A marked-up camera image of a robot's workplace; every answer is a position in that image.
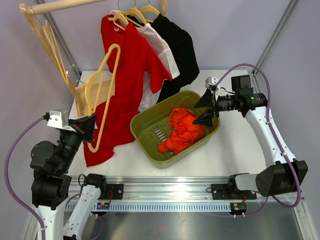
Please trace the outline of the orange t shirt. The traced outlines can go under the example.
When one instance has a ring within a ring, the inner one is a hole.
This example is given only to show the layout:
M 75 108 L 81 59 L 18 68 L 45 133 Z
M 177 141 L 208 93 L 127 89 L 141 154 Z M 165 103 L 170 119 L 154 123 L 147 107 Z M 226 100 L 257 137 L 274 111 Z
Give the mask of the orange t shirt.
M 174 108 L 167 121 L 172 128 L 172 134 L 161 142 L 158 151 L 179 154 L 198 142 L 204 135 L 204 125 L 193 124 L 197 116 L 183 107 Z

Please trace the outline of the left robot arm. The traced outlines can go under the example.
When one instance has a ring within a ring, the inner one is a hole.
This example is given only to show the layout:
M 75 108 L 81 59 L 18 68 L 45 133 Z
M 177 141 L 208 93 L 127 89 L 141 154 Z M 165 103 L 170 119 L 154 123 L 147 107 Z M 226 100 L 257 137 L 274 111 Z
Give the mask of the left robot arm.
M 96 125 L 96 114 L 78 119 L 69 119 L 67 113 L 52 110 L 43 120 L 47 126 L 59 130 L 57 144 L 41 141 L 31 150 L 30 167 L 33 169 L 31 185 L 32 204 L 40 217 L 41 239 L 79 240 L 98 199 L 108 194 L 106 177 L 90 173 L 84 178 L 79 200 L 64 222 L 72 177 L 68 175 L 80 145 L 92 143 Z

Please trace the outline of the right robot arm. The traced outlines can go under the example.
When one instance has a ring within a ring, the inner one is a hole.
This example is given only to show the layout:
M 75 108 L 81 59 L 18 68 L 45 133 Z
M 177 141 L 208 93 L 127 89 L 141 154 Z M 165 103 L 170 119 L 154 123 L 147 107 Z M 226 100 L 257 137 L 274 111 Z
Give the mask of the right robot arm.
M 205 112 L 193 121 L 195 125 L 214 126 L 214 119 L 221 112 L 238 111 L 251 126 L 262 149 L 266 168 L 258 174 L 239 173 L 231 175 L 224 191 L 232 198 L 252 192 L 264 197 L 287 193 L 300 193 L 299 185 L 305 178 L 308 166 L 297 160 L 289 150 L 273 122 L 267 97 L 255 93 L 249 75 L 231 78 L 232 93 L 220 95 L 218 78 L 205 80 L 206 91 L 194 104 L 194 108 L 205 108 Z

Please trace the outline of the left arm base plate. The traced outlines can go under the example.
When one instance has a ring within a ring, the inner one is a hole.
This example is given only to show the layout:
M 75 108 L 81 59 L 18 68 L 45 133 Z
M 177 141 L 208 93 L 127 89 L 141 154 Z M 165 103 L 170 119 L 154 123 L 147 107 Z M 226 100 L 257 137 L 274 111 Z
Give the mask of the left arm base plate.
M 124 185 L 121 183 L 107 184 L 102 188 L 99 200 L 122 200 Z

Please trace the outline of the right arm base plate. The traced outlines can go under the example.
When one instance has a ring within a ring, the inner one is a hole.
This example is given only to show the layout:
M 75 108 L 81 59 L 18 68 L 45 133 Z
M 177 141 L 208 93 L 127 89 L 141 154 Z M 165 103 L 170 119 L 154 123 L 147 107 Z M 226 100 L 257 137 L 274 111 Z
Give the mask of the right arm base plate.
M 249 190 L 231 190 L 226 183 L 211 184 L 205 189 L 213 200 L 256 200 L 257 194 Z

